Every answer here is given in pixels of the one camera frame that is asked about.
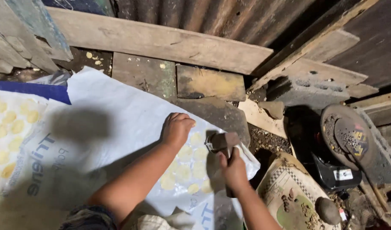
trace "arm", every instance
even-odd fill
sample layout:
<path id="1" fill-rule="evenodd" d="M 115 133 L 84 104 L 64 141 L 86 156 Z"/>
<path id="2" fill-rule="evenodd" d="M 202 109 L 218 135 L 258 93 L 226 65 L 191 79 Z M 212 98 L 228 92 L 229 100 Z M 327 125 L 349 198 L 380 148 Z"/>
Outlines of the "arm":
<path id="1" fill-rule="evenodd" d="M 146 198 L 154 184 L 185 144 L 195 121 L 184 113 L 173 113 L 166 121 L 162 142 L 134 161 L 113 181 L 102 186 L 88 200 L 89 205 L 105 206 L 117 224 Z"/>
<path id="2" fill-rule="evenodd" d="M 224 154 L 219 154 L 222 175 L 225 182 L 238 198 L 249 230 L 280 230 L 264 202 L 249 185 L 245 163 L 238 148 L 233 149 L 229 163 Z"/>

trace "person's left hand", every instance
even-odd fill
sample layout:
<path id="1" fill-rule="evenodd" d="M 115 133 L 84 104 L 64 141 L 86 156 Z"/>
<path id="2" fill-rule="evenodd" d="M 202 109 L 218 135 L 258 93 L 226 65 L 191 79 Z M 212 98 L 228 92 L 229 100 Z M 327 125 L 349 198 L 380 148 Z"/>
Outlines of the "person's left hand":
<path id="1" fill-rule="evenodd" d="M 162 143 L 181 148 L 194 126 L 195 121 L 188 114 L 179 112 L 170 114 L 164 127 Z"/>

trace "corrugated metal sheet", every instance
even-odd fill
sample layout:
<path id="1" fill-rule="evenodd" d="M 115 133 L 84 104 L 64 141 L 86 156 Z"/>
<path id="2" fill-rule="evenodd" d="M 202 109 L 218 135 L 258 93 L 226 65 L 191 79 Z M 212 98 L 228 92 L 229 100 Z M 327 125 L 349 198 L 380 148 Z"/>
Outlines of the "corrugated metal sheet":
<path id="1" fill-rule="evenodd" d="M 119 18 L 276 49 L 271 44 L 315 1 L 325 0 L 115 0 L 115 8 Z"/>

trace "hammer head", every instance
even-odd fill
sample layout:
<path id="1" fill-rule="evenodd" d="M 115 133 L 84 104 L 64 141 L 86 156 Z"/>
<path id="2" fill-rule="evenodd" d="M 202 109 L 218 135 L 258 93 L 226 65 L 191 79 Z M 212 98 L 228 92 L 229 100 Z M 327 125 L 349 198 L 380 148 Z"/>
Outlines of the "hammer head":
<path id="1" fill-rule="evenodd" d="M 215 133 L 210 138 L 210 150 L 221 151 L 224 149 L 232 149 L 235 145 L 241 142 L 238 133 Z"/>

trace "hand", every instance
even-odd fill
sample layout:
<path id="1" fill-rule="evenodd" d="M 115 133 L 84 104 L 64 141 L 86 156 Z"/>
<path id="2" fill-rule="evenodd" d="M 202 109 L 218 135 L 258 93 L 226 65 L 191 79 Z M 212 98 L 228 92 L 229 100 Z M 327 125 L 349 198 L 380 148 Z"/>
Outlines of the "hand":
<path id="1" fill-rule="evenodd" d="M 245 163 L 240 157 L 240 151 L 237 147 L 232 149 L 232 156 L 229 162 L 225 155 L 219 153 L 219 164 L 221 165 L 222 176 L 225 179 L 226 185 L 232 189 L 235 196 L 239 196 L 241 192 L 251 189 L 247 178 Z"/>
<path id="2" fill-rule="evenodd" d="M 188 114 L 179 112 L 170 114 L 164 127 L 162 143 L 181 149 L 194 126 L 195 121 Z"/>

